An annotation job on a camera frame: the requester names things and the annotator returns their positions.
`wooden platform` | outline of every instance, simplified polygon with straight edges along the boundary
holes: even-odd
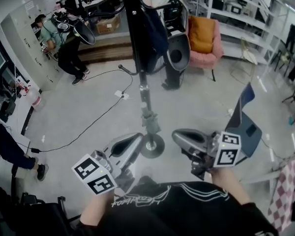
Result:
[[[131,39],[116,37],[97,40],[93,46],[81,44],[78,55],[84,64],[132,59]]]

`gray floor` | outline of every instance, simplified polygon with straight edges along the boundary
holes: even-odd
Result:
[[[88,77],[104,71],[118,69],[118,64],[134,71],[132,60],[113,61],[89,66]],[[153,110],[158,113],[162,131],[159,133],[166,144],[165,152],[157,159],[139,156],[133,173],[136,178],[146,166],[153,169],[156,182],[197,180],[190,174],[189,159],[180,153],[172,141],[171,133],[177,128],[196,128],[203,132],[224,130],[228,120],[228,110],[234,109],[244,84],[230,76],[247,83],[246,73],[251,65],[235,63],[231,59],[222,59],[215,69],[217,82],[212,81],[211,71],[189,68],[183,78],[182,86],[176,91],[165,91],[161,87],[165,71],[149,76]],[[295,135],[295,125],[289,125],[289,117],[295,115],[293,104],[282,104],[290,96],[293,86],[283,78],[280,72],[272,68],[265,71],[258,66],[253,76],[252,86],[256,98],[245,108],[245,113],[262,129],[263,138],[273,147],[276,154],[286,157],[293,153],[291,134]],[[31,140],[31,146],[44,149],[61,147],[76,138],[93,120],[109,109],[118,100],[116,90],[123,90],[131,79],[123,72],[111,72],[89,81],[72,86],[73,78],[65,74],[55,91],[44,92],[45,107],[34,112],[25,134]],[[145,132],[142,128],[140,113],[139,78],[134,77],[127,91],[128,100],[119,104],[101,118],[85,134],[69,147],[41,153],[40,162],[47,162],[49,172],[43,182],[38,182],[33,172],[28,172],[20,183],[20,191],[35,194],[47,202],[56,202],[58,196],[65,196],[68,216],[80,214],[92,197],[83,184],[75,177],[71,167],[85,154],[102,149],[111,139],[130,132]],[[238,179],[257,177],[270,172],[278,166],[280,159],[271,160],[269,149],[260,143],[255,154],[234,168]],[[245,185],[245,189],[263,213],[269,205],[268,186],[266,184]],[[294,235],[292,225],[288,235]]]

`black t-shirt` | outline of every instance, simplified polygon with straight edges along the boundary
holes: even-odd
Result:
[[[206,182],[142,184],[75,236],[277,236],[254,203]]]

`orange cushion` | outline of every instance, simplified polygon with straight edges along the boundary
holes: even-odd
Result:
[[[192,51],[198,53],[211,53],[215,21],[208,18],[189,17],[190,31],[189,41]]]

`cardboard box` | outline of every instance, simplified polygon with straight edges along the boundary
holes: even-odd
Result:
[[[110,19],[102,19],[97,24],[97,31],[99,34],[112,33],[118,29],[120,25],[120,15],[116,15]]]

